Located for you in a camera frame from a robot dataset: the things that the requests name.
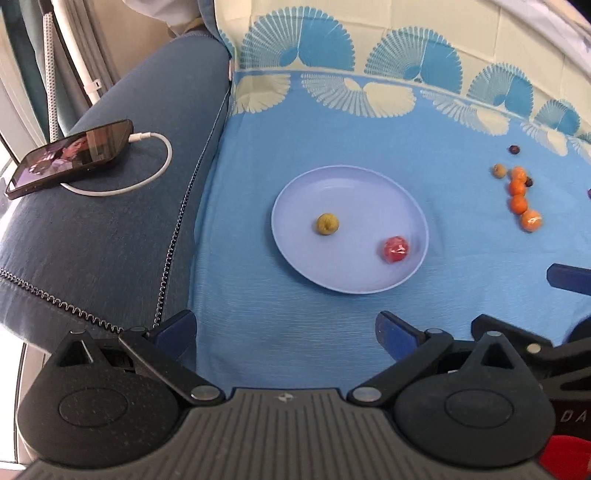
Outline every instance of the red ball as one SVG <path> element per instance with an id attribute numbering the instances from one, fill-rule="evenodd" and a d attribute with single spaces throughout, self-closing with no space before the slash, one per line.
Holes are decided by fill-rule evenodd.
<path id="1" fill-rule="evenodd" d="M 388 238 L 384 244 L 384 258 L 390 263 L 400 262 L 408 255 L 408 242 L 402 236 Z"/>

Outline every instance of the yellow ball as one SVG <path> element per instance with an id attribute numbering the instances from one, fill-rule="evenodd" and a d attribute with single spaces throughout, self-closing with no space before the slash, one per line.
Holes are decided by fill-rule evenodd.
<path id="1" fill-rule="evenodd" d="M 316 220 L 316 230 L 321 235 L 332 235 L 339 229 L 339 219 L 332 213 L 323 213 Z"/>
<path id="2" fill-rule="evenodd" d="M 498 178 L 501 179 L 503 178 L 505 175 L 507 175 L 507 169 L 505 168 L 504 165 L 498 163 L 496 164 L 494 167 L 492 167 L 492 174 Z"/>

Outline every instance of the charging cable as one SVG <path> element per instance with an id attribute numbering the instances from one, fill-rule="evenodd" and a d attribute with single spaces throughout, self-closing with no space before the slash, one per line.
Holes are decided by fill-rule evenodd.
<path id="1" fill-rule="evenodd" d="M 56 64 L 53 51 L 53 5 L 51 0 L 39 0 L 39 6 L 43 12 L 43 43 L 44 43 L 44 57 L 45 57 L 45 73 L 46 73 L 46 90 L 47 90 L 47 112 L 49 115 L 49 137 L 51 142 L 55 142 L 59 137 L 59 123 L 57 120 L 57 104 L 56 104 Z M 164 135 L 156 134 L 153 132 L 132 134 L 129 136 L 129 143 L 139 142 L 144 138 L 158 138 L 164 145 L 168 154 L 164 165 L 151 177 L 142 180 L 135 185 L 125 187 L 124 189 L 109 190 L 107 192 L 94 192 L 93 190 L 80 190 L 67 183 L 62 183 L 61 186 L 67 190 L 78 195 L 85 195 L 87 197 L 111 197 L 113 195 L 121 195 L 122 193 L 132 192 L 133 190 L 140 189 L 146 186 L 148 183 L 152 183 L 160 175 L 162 175 L 168 166 L 170 161 L 173 159 L 173 146 L 170 144 L 168 138 Z"/>
<path id="2" fill-rule="evenodd" d="M 144 133 L 144 134 L 132 134 L 129 136 L 129 143 L 139 142 L 140 140 L 143 140 L 144 138 L 150 138 L 150 137 L 158 138 L 159 140 L 161 140 L 164 143 L 164 145 L 166 145 L 166 150 L 168 152 L 168 154 L 166 155 L 166 160 L 164 162 L 164 165 L 162 165 L 162 167 L 160 167 L 160 170 L 158 170 L 151 177 L 149 177 L 145 180 L 142 180 L 141 182 L 136 183 L 135 185 L 125 187 L 124 189 L 108 190 L 106 192 L 95 192 L 93 190 L 80 190 L 80 189 L 73 187 L 72 185 L 68 185 L 67 183 L 62 183 L 61 186 L 67 190 L 70 190 L 71 192 L 77 193 L 78 195 L 85 195 L 87 197 L 111 197 L 113 195 L 121 195 L 122 193 L 132 192 L 133 190 L 137 190 L 137 189 L 140 189 L 141 187 L 146 186 L 148 183 L 152 183 L 160 175 L 162 175 L 166 171 L 168 166 L 170 165 L 170 161 L 173 159 L 173 146 L 170 144 L 170 141 L 168 140 L 168 138 L 166 138 L 164 135 L 155 134 L 153 132 L 148 132 L 148 133 Z"/>

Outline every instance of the small orange fruit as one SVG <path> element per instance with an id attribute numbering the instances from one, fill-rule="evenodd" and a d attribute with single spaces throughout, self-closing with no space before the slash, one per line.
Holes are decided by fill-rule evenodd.
<path id="1" fill-rule="evenodd" d="M 527 187 L 522 181 L 511 180 L 508 190 L 509 193 L 514 197 L 515 195 L 525 195 Z"/>
<path id="2" fill-rule="evenodd" d="M 523 230 L 534 232 L 542 225 L 542 216 L 535 210 L 527 210 L 523 215 L 521 215 L 521 226 Z"/>
<path id="3" fill-rule="evenodd" d="M 521 215 L 527 210 L 527 200 L 523 195 L 515 195 L 509 203 L 511 211 L 516 215 Z"/>
<path id="4" fill-rule="evenodd" d="M 527 172 L 523 167 L 513 167 L 511 169 L 511 180 L 519 180 L 525 183 L 527 180 Z"/>

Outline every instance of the light blue plate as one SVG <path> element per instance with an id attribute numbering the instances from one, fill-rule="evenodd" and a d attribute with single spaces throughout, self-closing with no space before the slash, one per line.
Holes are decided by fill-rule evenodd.
<path id="1" fill-rule="evenodd" d="M 334 213 L 339 229 L 316 232 L 316 220 Z M 429 244 L 427 221 L 411 195 L 372 170 L 330 166 L 294 178 L 281 191 L 271 214 L 277 247 L 299 273 L 343 293 L 367 294 L 394 288 L 421 266 Z M 407 257 L 387 263 L 384 242 L 402 235 Z"/>

